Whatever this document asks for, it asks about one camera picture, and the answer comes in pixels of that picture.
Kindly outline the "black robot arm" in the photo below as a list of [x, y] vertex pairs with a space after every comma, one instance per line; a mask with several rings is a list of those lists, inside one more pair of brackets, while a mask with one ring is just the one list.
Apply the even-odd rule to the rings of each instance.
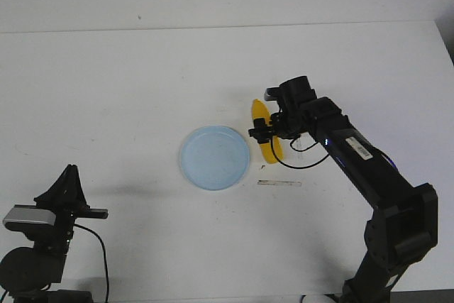
[[93, 302], [84, 290], [50, 290], [61, 282], [77, 219], [106, 219], [107, 209], [87, 204], [76, 165], [68, 165], [55, 183], [34, 199], [16, 204], [2, 224], [22, 233], [31, 247], [18, 247], [1, 260], [1, 287], [14, 302]]
[[257, 118], [248, 131], [259, 144], [274, 138], [294, 141], [308, 133], [321, 144], [372, 207], [365, 226], [367, 252], [334, 302], [390, 302], [391, 291], [410, 265], [438, 242], [438, 195], [429, 183], [417, 187], [394, 162], [369, 142], [328, 97], [318, 97], [307, 77], [266, 89], [278, 112]]

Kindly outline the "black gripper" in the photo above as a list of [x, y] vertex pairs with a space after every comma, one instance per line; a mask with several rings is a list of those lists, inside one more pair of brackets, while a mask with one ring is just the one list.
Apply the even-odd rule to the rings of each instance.
[[282, 139], [296, 139], [305, 133], [300, 122], [283, 111], [273, 113], [270, 116], [270, 123], [266, 118], [260, 117], [253, 120], [253, 125], [254, 128], [249, 129], [248, 133], [259, 144], [270, 143], [274, 136]]
[[77, 219], [100, 219], [105, 220], [109, 216], [107, 209], [90, 209], [82, 189], [82, 183], [79, 177], [79, 170], [76, 165], [68, 165], [58, 177], [55, 183], [44, 193], [34, 198], [36, 206], [41, 208], [61, 207], [72, 200], [72, 190], [70, 185], [70, 175], [74, 173], [74, 200], [80, 206], [81, 210], [61, 209], [56, 211], [55, 227], [65, 243], [69, 243], [74, 237], [74, 228], [80, 228], [83, 231], [94, 234], [96, 232], [85, 226], [76, 224]]

